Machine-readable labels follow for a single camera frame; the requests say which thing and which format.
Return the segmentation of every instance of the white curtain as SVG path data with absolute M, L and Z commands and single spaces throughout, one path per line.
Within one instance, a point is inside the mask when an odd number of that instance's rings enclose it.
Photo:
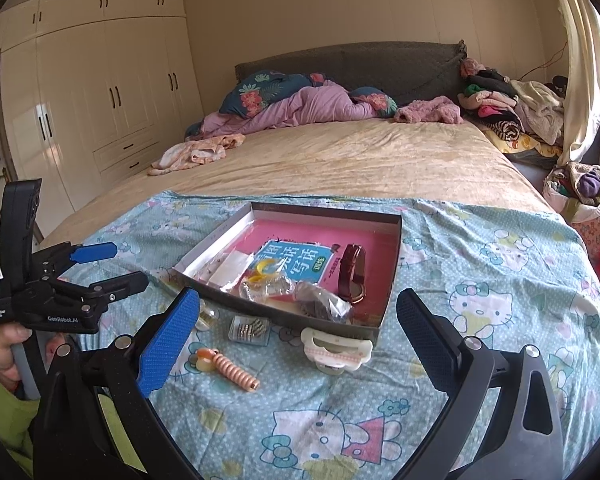
M 580 160 L 600 122 L 600 21 L 589 0 L 559 0 L 569 41 L 569 86 L 564 100 L 564 153 L 559 165 Z

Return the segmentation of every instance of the beige wall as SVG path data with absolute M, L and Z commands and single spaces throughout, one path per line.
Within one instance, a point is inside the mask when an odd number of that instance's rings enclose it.
M 557 0 L 541 0 L 540 11 L 534 0 L 185 0 L 185 7 L 206 113 L 235 85 L 237 63 L 304 48 L 464 40 L 470 56 L 516 77 L 564 44 Z M 544 80 L 544 70 L 533 75 Z

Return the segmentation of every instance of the green clothing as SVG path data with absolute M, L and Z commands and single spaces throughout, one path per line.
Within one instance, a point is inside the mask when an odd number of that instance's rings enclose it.
M 464 95 L 466 97 L 471 97 L 473 94 L 482 92 L 483 90 L 484 88 L 480 88 L 478 85 L 469 85 L 467 88 L 464 89 Z
M 99 398 L 102 412 L 120 456 L 126 464 L 144 471 L 140 459 L 126 436 L 112 400 L 103 395 Z M 33 475 L 31 461 L 33 445 L 28 429 L 37 412 L 37 400 L 19 400 L 0 384 L 0 441 L 29 476 Z

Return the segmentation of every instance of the gray headboard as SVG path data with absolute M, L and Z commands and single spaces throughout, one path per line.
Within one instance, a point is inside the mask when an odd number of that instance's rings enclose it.
M 439 95 L 457 102 L 458 93 L 465 86 L 459 68 L 464 58 L 464 41 L 347 43 L 240 63 L 235 67 L 235 76 L 240 82 L 262 69 L 286 74 L 324 72 L 349 91 L 361 86 L 379 88 L 393 97 L 398 106 Z

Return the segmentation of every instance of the blue gripper pad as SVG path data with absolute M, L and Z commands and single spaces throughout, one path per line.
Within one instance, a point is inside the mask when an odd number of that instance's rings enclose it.
M 395 303 L 398 322 L 415 350 L 433 387 L 453 396 L 458 390 L 460 351 L 441 324 L 412 288 L 403 290 Z
M 199 313 L 200 297 L 192 288 L 184 288 L 165 312 L 167 318 L 144 348 L 138 363 L 138 388 L 145 398 L 167 380 Z
M 107 260 L 113 258 L 118 253 L 118 248 L 113 242 L 105 244 L 83 245 L 78 247 L 69 259 L 77 264 L 86 264 L 88 262 L 96 262 L 98 260 Z

